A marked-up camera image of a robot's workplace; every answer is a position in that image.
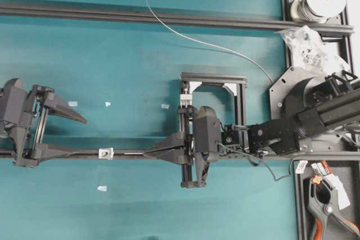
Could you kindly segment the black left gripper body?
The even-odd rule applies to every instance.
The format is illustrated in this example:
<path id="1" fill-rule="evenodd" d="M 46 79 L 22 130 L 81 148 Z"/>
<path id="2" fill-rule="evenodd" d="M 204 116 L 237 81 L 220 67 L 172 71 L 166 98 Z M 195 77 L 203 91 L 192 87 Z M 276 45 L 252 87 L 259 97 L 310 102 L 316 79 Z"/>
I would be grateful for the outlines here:
<path id="1" fill-rule="evenodd" d="M 26 96 L 20 122 L 11 128 L 13 164 L 18 167 L 36 167 L 44 161 L 47 146 L 42 143 L 49 109 L 44 105 L 46 95 L 54 90 L 33 85 Z"/>

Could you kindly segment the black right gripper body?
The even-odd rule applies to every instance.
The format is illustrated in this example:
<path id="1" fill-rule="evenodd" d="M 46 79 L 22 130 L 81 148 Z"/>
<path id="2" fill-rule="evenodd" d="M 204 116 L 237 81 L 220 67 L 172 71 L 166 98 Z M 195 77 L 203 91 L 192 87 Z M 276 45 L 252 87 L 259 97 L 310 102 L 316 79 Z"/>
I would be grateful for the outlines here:
<path id="1" fill-rule="evenodd" d="M 194 135 L 190 132 L 190 123 L 210 115 L 210 107 L 202 106 L 198 110 L 196 107 L 188 106 L 178 108 L 179 131 L 184 133 L 184 154 L 185 164 L 182 164 L 183 188 L 202 188 L 206 186 L 208 170 L 210 166 L 209 151 L 206 148 L 196 150 L 195 139 L 199 139 L 205 131 L 200 129 L 200 134 Z"/>

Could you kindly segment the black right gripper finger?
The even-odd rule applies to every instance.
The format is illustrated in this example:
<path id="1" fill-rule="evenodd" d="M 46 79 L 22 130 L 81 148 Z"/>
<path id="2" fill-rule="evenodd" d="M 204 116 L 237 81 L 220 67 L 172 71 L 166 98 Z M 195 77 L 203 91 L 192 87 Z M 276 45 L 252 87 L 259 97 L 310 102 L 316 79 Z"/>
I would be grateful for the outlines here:
<path id="1" fill-rule="evenodd" d="M 162 150 L 155 152 L 146 152 L 145 157 L 171 162 L 177 165 L 191 165 L 192 160 L 185 150 Z"/>
<path id="2" fill-rule="evenodd" d="M 191 143 L 192 135 L 189 135 L 187 133 L 173 133 L 165 139 L 162 139 L 160 142 L 155 143 L 144 153 L 162 150 L 185 150 L 188 154 Z"/>

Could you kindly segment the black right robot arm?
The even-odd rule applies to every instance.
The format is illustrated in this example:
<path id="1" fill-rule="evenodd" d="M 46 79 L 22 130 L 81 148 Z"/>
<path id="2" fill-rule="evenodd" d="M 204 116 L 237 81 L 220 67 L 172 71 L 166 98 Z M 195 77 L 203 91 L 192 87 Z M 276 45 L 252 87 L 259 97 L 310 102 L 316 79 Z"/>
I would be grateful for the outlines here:
<path id="1" fill-rule="evenodd" d="M 182 73 L 179 130 L 150 147 L 145 156 L 178 164 L 183 188 L 206 186 L 211 163 L 247 158 L 253 165 L 271 157 L 286 159 L 356 159 L 356 143 L 337 148 L 330 138 L 359 133 L 359 78 L 342 70 L 319 75 L 291 67 L 270 87 L 271 118 L 245 124 L 243 76 Z M 199 87 L 223 87 L 234 97 L 235 123 L 223 125 L 215 110 L 196 108 Z"/>

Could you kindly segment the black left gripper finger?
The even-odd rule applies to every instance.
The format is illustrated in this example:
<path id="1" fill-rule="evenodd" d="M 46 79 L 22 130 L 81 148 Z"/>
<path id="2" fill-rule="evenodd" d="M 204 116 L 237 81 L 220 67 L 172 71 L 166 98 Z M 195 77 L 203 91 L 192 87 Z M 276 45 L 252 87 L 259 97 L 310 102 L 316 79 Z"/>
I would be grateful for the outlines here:
<path id="1" fill-rule="evenodd" d="M 87 123 L 87 120 L 81 114 L 73 110 L 61 97 L 52 92 L 44 94 L 43 106 L 49 109 L 50 115 L 78 121 L 83 124 Z"/>
<path id="2" fill-rule="evenodd" d="M 45 143 L 37 143 L 33 149 L 33 160 L 38 164 L 51 159 L 69 157 L 89 158 L 97 156 L 97 149 L 70 148 Z"/>

